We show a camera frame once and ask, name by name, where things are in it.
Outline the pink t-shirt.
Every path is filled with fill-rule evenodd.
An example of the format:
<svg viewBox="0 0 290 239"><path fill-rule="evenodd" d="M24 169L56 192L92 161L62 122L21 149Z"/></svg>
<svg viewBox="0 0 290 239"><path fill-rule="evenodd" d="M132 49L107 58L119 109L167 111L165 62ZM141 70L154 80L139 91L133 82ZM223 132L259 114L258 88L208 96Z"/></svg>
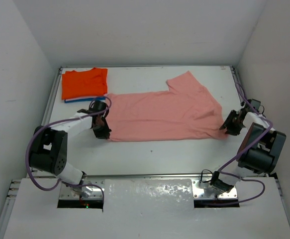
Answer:
<svg viewBox="0 0 290 239"><path fill-rule="evenodd" d="M191 72L166 84L167 91L108 95L111 141L227 139L221 105Z"/></svg>

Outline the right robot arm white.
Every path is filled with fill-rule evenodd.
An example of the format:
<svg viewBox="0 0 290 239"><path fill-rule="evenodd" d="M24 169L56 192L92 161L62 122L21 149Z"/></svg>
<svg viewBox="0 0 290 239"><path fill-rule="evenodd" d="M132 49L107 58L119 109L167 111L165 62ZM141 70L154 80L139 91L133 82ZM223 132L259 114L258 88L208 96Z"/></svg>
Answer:
<svg viewBox="0 0 290 239"><path fill-rule="evenodd" d="M226 134L237 136L242 129L247 133L236 156L212 173L208 182L200 183L210 194L229 193L237 182L254 174L274 171L287 136L273 128L273 123L248 109L232 110L220 127Z"/></svg>

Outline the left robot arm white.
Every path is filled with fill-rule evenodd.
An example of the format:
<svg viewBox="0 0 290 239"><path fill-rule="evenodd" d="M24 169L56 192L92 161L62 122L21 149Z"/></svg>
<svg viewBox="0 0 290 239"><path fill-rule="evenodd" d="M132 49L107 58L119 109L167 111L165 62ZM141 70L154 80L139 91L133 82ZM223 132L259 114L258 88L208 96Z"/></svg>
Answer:
<svg viewBox="0 0 290 239"><path fill-rule="evenodd" d="M111 129L106 117L112 101L93 99L87 109L78 110L72 117L38 126L31 138L25 153L25 163L28 176L32 182L43 191L32 175L31 168L50 173L58 181L71 187L81 187L84 172L67 162L68 140L78 136L85 130L91 129L97 139L109 139Z"/></svg>

